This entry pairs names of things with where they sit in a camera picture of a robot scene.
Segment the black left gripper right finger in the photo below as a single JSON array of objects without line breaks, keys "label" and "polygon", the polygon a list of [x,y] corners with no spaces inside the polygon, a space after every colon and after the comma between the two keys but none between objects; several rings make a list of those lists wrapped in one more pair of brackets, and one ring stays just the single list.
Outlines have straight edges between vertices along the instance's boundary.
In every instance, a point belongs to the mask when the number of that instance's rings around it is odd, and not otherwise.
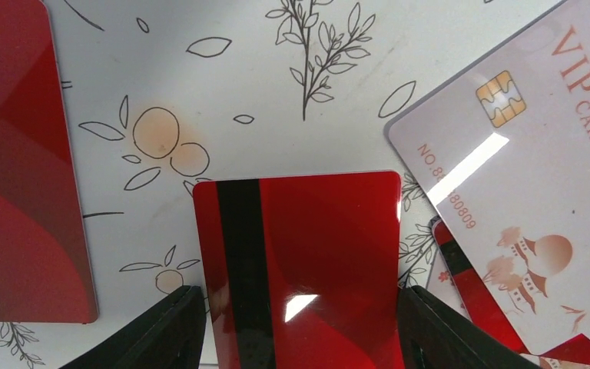
[{"label": "black left gripper right finger", "polygon": [[407,369],[538,367],[421,286],[398,292],[398,333]]}]

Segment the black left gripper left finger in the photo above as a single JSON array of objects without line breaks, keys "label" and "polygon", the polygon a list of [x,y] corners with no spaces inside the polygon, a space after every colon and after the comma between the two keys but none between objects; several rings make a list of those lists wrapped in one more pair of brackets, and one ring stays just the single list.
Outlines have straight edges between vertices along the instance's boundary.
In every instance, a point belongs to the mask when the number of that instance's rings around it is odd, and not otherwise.
[{"label": "black left gripper left finger", "polygon": [[201,288],[182,286],[64,368],[197,368],[206,321]]}]

